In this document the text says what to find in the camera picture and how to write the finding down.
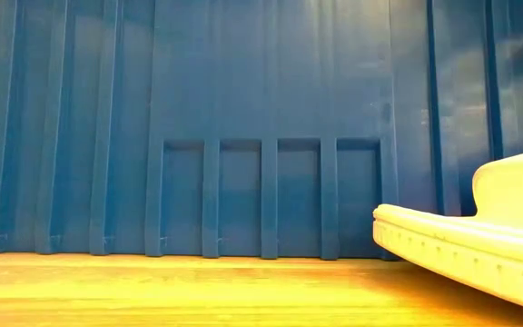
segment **hardwood floor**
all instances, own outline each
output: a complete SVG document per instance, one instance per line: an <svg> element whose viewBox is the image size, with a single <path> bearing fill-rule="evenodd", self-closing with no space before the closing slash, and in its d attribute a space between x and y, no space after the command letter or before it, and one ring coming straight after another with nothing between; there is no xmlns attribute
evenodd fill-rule
<svg viewBox="0 0 523 327"><path fill-rule="evenodd" d="M523 326L411 263L0 254L0 326Z"/></svg>

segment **wooden floor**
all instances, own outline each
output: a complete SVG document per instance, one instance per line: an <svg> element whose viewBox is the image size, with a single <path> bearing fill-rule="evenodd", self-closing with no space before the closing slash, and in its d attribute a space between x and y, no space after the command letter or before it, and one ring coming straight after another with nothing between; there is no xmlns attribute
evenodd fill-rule
<svg viewBox="0 0 523 327"><path fill-rule="evenodd" d="M0 254L0 326L523 326L410 263Z"/></svg>

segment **blue corrugated wall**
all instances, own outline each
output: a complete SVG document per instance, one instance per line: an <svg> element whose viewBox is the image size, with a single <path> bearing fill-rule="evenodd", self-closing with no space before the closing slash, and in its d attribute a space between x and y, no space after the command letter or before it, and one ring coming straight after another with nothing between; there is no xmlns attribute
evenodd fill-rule
<svg viewBox="0 0 523 327"><path fill-rule="evenodd" d="M385 257L523 152L523 0L0 0L0 252Z"/></svg>

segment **yellow floor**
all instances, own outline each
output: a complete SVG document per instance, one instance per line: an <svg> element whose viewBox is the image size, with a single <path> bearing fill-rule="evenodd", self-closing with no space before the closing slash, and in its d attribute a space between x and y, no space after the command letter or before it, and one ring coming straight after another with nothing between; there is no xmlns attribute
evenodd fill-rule
<svg viewBox="0 0 523 327"><path fill-rule="evenodd" d="M523 326L412 263L0 254L0 326Z"/></svg>

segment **blue panel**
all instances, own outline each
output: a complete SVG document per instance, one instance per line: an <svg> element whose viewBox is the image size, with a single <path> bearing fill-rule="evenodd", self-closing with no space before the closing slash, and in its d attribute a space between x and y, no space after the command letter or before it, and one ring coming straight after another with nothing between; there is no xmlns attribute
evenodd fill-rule
<svg viewBox="0 0 523 327"><path fill-rule="evenodd" d="M390 259L518 152L522 0L0 1L0 252Z"/></svg>

